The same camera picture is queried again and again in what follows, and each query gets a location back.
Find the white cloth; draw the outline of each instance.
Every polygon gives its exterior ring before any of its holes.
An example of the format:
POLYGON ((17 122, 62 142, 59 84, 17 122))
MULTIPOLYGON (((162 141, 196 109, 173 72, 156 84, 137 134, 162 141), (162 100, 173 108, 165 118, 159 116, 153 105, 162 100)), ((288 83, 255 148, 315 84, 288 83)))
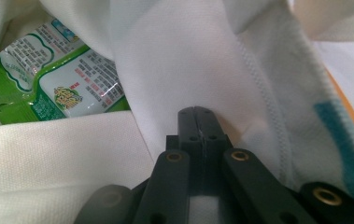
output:
POLYGON ((354 40, 354 1, 294 0, 294 11, 312 39, 354 40))
MULTIPOLYGON (((284 1, 41 2, 116 61, 132 112, 0 126, 0 223, 72 222, 88 183, 135 186, 192 105, 212 109, 283 184, 354 196, 354 129, 284 1)), ((0 39, 19 4, 36 2, 0 1, 0 39)), ((217 223, 209 204, 201 216, 217 223)))

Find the orange object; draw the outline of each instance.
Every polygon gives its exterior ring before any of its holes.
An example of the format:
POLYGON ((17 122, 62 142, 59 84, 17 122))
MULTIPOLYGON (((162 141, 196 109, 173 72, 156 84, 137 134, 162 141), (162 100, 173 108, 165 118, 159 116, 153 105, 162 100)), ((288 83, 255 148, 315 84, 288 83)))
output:
POLYGON ((333 85, 336 88, 337 94, 340 96, 340 99, 342 99, 343 106, 346 108, 347 113, 351 117, 353 123, 354 123, 354 108, 346 98, 345 94, 343 93, 342 89, 340 89, 339 85, 337 84, 336 80, 332 77, 331 73, 327 70, 328 76, 331 78, 331 81, 333 85))

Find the product label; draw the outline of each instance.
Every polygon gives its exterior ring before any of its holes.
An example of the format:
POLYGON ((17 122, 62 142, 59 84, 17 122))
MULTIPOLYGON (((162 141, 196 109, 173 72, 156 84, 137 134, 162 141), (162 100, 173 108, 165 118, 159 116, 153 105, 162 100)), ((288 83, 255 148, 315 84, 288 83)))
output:
POLYGON ((84 43, 58 20, 45 23, 0 53, 0 63, 20 91, 31 91, 34 76, 84 43))
POLYGON ((66 117, 106 112, 124 96, 115 64, 91 49, 44 74, 39 89, 46 97, 38 94, 34 111, 52 104, 66 117))
POLYGON ((36 93, 36 100, 32 105, 36 117, 39 120, 64 119, 66 116, 58 107, 51 101, 48 95, 43 92, 40 87, 36 93))

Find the green package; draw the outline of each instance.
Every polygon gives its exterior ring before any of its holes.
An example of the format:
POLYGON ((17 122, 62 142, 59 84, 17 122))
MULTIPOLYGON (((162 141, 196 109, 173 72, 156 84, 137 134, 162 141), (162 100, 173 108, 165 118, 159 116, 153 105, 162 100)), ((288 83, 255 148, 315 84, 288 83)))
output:
POLYGON ((58 20, 0 53, 3 124, 73 118, 129 109, 113 62, 58 20))

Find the blue stripe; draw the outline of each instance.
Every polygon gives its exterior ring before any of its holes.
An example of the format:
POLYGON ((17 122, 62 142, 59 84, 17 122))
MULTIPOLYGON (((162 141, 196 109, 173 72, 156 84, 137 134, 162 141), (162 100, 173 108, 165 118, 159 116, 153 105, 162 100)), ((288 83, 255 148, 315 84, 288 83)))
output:
POLYGON ((314 108, 339 149, 343 164, 343 181, 354 198, 354 136, 347 131, 342 122, 342 115, 337 112, 332 102, 317 104, 314 108))

